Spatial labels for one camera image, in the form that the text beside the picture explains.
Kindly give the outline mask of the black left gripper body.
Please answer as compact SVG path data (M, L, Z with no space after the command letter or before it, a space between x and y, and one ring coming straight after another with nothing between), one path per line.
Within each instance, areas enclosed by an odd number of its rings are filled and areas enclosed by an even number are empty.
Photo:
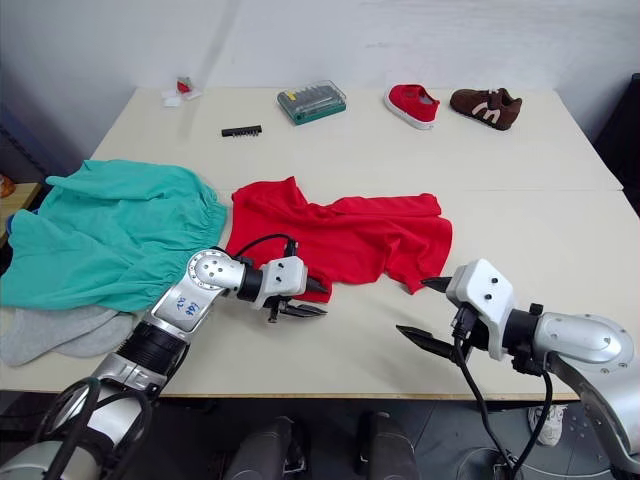
M278 316L280 314L282 314L280 312L280 303L281 302L289 302L290 303L291 298L290 297L283 297L283 296L272 296L269 297L267 299L267 305L270 309L270 313L269 313L269 317L267 319L267 321L269 323L276 323L278 320Z

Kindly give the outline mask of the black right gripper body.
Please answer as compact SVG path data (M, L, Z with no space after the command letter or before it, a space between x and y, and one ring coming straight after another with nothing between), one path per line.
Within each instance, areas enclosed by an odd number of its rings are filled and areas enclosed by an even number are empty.
M452 324L452 337L459 341L462 357L467 361L473 348L488 350L489 331L481 321L479 313L470 305L458 308Z

